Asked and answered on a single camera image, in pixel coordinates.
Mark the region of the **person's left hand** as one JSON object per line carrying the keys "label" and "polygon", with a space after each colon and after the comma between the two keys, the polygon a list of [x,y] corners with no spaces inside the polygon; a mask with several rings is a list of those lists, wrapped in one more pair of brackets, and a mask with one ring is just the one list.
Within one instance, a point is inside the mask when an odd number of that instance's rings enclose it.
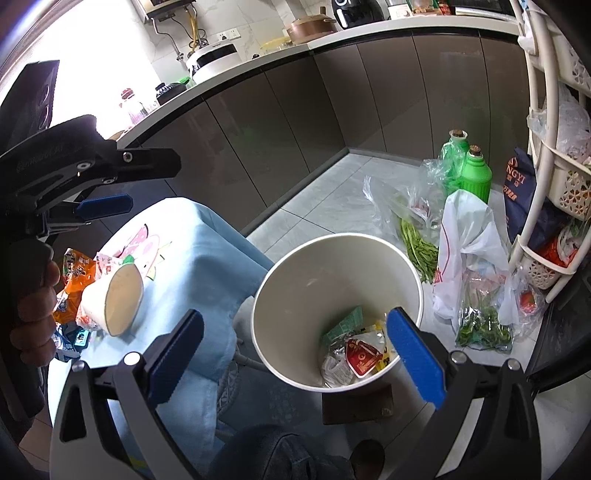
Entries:
{"label": "person's left hand", "polygon": [[42,285],[18,303],[17,312],[22,324],[11,331],[10,340],[27,365],[47,366],[55,355],[56,347],[52,335],[56,324],[52,312],[57,303],[55,286],[59,280],[60,271],[57,265],[54,261],[49,261]]}

